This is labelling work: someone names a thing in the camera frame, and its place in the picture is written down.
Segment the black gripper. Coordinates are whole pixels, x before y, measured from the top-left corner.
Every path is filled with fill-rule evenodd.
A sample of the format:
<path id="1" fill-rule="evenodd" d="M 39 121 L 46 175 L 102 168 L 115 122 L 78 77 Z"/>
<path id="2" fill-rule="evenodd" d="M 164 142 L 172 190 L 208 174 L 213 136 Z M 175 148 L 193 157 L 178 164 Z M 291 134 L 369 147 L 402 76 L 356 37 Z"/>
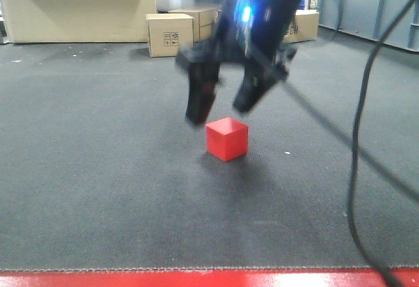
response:
<path id="1" fill-rule="evenodd" d="M 186 118 L 193 125 L 203 125 L 215 100 L 215 86 L 219 82 L 222 63 L 245 67 L 244 78 L 233 101 L 239 113 L 249 113 L 258 101 L 279 81 L 287 79 L 287 64 L 292 62 L 297 48 L 281 44 L 269 60 L 262 51 L 251 45 L 249 52 L 236 41 L 202 41 L 179 50 L 175 57 L 178 68 L 189 78 Z"/>

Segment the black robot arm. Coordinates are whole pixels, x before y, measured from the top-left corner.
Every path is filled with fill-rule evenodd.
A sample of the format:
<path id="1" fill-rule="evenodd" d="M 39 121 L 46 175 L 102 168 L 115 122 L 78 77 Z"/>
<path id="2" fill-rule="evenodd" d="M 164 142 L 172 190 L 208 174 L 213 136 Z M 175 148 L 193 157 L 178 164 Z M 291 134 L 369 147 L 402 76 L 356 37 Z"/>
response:
<path id="1" fill-rule="evenodd" d="M 185 118 L 190 124 L 207 121 L 223 63 L 244 67 L 232 104 L 239 113 L 249 113 L 272 87 L 287 79 L 286 63 L 296 49 L 283 38 L 301 1 L 225 0 L 210 37 L 179 49 L 175 62 L 189 80 Z"/>

